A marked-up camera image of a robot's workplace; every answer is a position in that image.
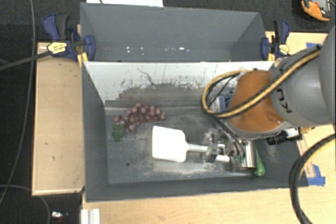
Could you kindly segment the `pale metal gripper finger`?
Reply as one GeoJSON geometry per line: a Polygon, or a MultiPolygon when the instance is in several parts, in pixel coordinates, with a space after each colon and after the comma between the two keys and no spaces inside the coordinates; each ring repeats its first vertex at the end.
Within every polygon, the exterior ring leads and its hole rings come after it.
{"type": "Polygon", "coordinates": [[[205,162],[213,163],[215,161],[220,161],[224,155],[217,153],[205,153],[205,162]]]}
{"type": "Polygon", "coordinates": [[[209,130],[204,134],[204,145],[209,148],[225,149],[225,141],[221,130],[209,130]]]}

